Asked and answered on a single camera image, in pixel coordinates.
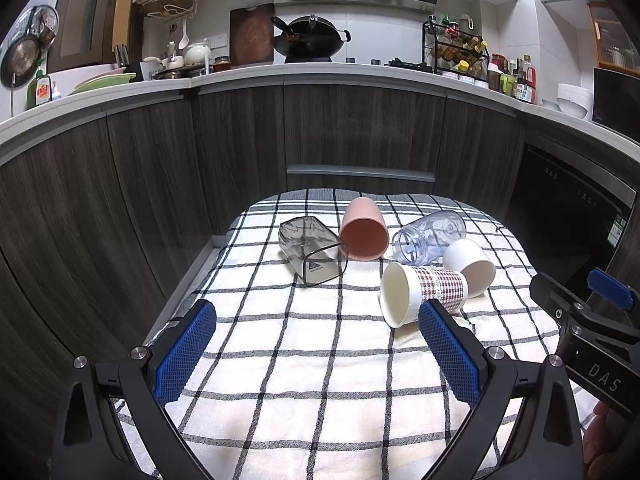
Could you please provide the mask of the person's right hand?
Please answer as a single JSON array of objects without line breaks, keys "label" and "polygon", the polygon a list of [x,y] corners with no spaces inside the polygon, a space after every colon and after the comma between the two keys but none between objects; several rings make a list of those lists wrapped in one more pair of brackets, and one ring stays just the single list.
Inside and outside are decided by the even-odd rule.
[{"label": "person's right hand", "polygon": [[591,465],[601,454],[605,447],[605,422],[608,414],[608,406],[599,401],[593,409],[594,419],[582,438],[582,452],[584,463]]}]

